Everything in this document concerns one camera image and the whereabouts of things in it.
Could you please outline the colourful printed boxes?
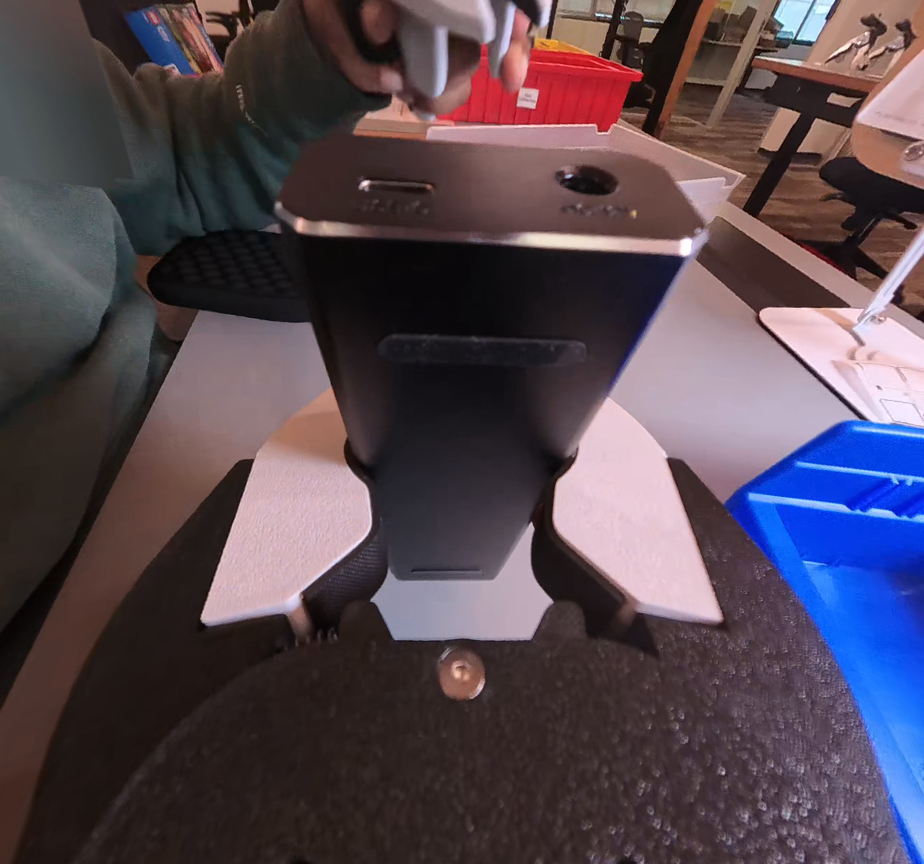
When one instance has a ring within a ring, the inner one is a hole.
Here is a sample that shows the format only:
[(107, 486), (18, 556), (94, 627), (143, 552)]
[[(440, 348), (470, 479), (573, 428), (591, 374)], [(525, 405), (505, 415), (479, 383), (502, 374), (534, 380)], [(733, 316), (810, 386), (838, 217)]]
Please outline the colourful printed boxes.
[(191, 3), (160, 3), (124, 15), (149, 60), (170, 73), (200, 77), (224, 64)]

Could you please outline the blue plastic bin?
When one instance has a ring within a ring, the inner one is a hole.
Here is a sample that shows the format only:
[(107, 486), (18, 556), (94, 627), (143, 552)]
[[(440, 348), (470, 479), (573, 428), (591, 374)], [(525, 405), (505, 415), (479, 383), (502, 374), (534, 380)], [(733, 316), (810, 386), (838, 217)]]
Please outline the blue plastic bin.
[(725, 504), (819, 628), (923, 861), (923, 431), (834, 425)]

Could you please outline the large black USB hub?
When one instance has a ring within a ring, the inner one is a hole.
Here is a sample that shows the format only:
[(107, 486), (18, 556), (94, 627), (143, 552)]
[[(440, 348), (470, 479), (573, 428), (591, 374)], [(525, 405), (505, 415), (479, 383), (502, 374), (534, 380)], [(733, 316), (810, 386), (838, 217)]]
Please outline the large black USB hub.
[(491, 580), (706, 240), (612, 149), (330, 134), (275, 207), (400, 580)]

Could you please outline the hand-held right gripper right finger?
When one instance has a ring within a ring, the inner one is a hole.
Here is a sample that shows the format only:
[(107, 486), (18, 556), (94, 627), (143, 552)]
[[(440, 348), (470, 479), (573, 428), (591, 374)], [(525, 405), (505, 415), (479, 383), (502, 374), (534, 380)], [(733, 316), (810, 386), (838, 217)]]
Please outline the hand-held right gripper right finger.
[(720, 628), (724, 617), (667, 454), (607, 399), (533, 519), (531, 568), (575, 604), (591, 639), (654, 653), (650, 622)]

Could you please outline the person's left forearm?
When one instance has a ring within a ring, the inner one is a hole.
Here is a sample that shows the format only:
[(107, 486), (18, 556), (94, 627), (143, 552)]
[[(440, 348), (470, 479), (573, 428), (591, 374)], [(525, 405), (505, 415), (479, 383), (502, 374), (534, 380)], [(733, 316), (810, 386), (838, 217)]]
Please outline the person's left forearm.
[(93, 197), (93, 216), (156, 254), (191, 234), (270, 223), (307, 142), (351, 132), (390, 103), (350, 83), (316, 48), (302, 0), (281, 0), (228, 49), (221, 73), (135, 73), (94, 53), (115, 107), (129, 170)]

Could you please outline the black office chair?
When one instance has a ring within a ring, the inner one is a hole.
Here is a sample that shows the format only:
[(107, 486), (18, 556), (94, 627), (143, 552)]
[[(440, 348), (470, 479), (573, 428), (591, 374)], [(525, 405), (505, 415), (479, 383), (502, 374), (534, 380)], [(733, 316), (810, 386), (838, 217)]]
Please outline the black office chair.
[(820, 168), (819, 177), (834, 189), (833, 194), (822, 200), (844, 202), (853, 212), (841, 223), (847, 233), (843, 240), (814, 242), (813, 246), (822, 257), (853, 279), (857, 278), (857, 271), (862, 270), (884, 280), (886, 270), (865, 253), (862, 245), (884, 221), (916, 232), (918, 224), (911, 217), (922, 217), (923, 190), (878, 174), (855, 157), (838, 157), (827, 162)]

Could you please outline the clear plastic bin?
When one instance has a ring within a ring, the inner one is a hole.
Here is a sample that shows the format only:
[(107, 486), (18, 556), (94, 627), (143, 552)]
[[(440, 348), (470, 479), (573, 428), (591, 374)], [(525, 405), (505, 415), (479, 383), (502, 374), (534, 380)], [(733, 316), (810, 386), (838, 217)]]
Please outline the clear plastic bin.
[(712, 222), (744, 179), (739, 172), (686, 153), (622, 121), (600, 132), (594, 125), (445, 125), (366, 116), (355, 133), (389, 139), (628, 154), (663, 167), (705, 223)]

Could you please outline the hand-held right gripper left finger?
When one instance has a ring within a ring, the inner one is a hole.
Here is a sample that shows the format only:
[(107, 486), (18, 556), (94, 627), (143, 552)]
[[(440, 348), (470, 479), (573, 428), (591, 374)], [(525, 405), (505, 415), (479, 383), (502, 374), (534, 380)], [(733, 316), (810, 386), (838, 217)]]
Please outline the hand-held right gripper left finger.
[(337, 629), (383, 586), (387, 553), (364, 478), (351, 468), (331, 389), (254, 458), (211, 587), (205, 627), (281, 617), (296, 641)]

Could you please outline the person's left hand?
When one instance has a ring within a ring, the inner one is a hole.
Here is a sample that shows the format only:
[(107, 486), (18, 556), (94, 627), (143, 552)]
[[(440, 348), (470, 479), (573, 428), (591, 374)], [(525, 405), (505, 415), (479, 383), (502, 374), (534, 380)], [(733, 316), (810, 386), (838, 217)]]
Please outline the person's left hand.
[[(403, 63), (368, 62), (360, 54), (348, 30), (342, 0), (302, 0), (308, 29), (324, 57), (356, 88), (369, 95), (397, 98), (422, 118), (452, 113), (470, 94), (471, 80), (479, 68), (481, 47), (472, 39), (448, 38), (448, 76), (439, 98), (428, 98), (406, 78)], [(395, 34), (399, 11), (390, 0), (365, 0), (360, 23), (369, 45), (382, 45)], [(502, 87), (516, 94), (526, 81), (532, 50), (530, 21), (514, 14), (508, 50), (500, 69)]]

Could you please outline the person's green sweatshirt torso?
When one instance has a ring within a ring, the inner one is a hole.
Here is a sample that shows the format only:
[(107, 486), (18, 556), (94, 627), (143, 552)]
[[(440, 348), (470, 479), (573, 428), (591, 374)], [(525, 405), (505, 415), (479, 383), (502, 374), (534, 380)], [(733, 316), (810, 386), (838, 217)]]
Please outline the person's green sweatshirt torso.
[(158, 354), (136, 254), (164, 250), (171, 187), (2, 177), (2, 632), (86, 530)]

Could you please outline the red plastic bin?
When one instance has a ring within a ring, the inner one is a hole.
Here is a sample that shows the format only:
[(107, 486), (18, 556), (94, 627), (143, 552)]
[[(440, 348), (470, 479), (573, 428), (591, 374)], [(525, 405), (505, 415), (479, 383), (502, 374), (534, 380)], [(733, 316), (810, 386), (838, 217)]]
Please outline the red plastic bin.
[(630, 87), (642, 73), (583, 51), (535, 49), (525, 84), (506, 91), (490, 72), (481, 49), (468, 99), (441, 122), (494, 126), (594, 126), (606, 132), (623, 110)]

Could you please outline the wooden side table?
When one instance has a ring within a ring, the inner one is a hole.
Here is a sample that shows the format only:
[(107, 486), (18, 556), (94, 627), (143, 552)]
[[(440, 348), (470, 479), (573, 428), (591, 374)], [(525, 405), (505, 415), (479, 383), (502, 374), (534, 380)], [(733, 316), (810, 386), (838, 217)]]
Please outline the wooden side table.
[(776, 57), (756, 57), (752, 65), (775, 75), (765, 100), (796, 113), (796, 119), (749, 194), (743, 211), (760, 216), (789, 169), (814, 122), (851, 127), (861, 104), (880, 85), (867, 72), (841, 71)]

